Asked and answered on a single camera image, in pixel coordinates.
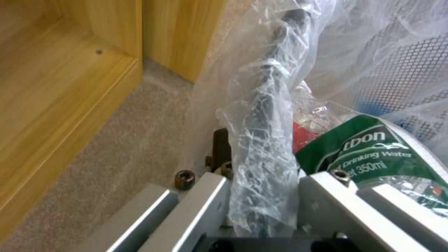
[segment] screw hole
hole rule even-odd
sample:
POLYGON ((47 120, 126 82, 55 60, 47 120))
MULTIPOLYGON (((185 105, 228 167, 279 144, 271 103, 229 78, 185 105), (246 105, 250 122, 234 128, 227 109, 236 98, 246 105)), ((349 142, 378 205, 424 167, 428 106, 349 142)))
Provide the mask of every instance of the screw hole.
POLYGON ((188 180, 191 176, 190 176, 190 173, 188 173, 188 172, 182 172, 181 174, 179 174, 179 177, 181 179, 188 180))
POLYGON ((343 171, 335 171, 335 175, 338 176, 339 178, 346 178, 347 174, 343 171))

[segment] metal mesh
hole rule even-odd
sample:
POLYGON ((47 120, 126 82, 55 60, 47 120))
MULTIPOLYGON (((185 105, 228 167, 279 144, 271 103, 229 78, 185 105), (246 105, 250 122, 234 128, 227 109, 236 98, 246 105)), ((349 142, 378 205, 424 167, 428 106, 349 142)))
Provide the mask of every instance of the metal mesh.
MULTIPOLYGON (((448 87, 416 99, 448 77, 448 34, 400 47, 372 73, 358 81, 354 108, 381 116, 409 107, 448 98, 448 87)), ((395 123, 413 132, 421 141, 432 138, 447 120, 448 108, 432 114, 440 119, 427 122, 409 115, 395 123)))

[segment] floor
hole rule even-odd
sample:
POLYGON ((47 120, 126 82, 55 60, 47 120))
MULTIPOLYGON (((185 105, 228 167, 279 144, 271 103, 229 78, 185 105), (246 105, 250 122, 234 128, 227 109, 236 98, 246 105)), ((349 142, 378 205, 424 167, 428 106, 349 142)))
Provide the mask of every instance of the floor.
MULTIPOLYGON (((206 70, 254 0, 228 0, 206 70)), ((69 251, 148 183, 174 188, 193 85, 153 61, 142 83, 59 177, 0 252, 69 251)))

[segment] metal plate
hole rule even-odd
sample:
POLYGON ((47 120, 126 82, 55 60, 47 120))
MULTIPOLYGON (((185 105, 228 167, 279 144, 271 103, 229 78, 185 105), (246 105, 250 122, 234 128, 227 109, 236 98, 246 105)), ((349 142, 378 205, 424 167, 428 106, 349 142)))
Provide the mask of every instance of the metal plate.
POLYGON ((191 251, 202 235, 213 236, 228 212, 230 182, 205 173, 139 251, 191 251))
POLYGON ((150 184, 75 251, 137 251, 177 203, 175 193, 150 184))

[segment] wooden shelf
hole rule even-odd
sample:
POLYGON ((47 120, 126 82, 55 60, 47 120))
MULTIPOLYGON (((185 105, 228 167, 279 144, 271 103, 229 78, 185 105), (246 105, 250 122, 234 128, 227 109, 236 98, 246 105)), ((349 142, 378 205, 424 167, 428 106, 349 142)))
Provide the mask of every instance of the wooden shelf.
POLYGON ((0 9, 0 243, 142 75, 138 57, 61 15, 16 9, 0 9))

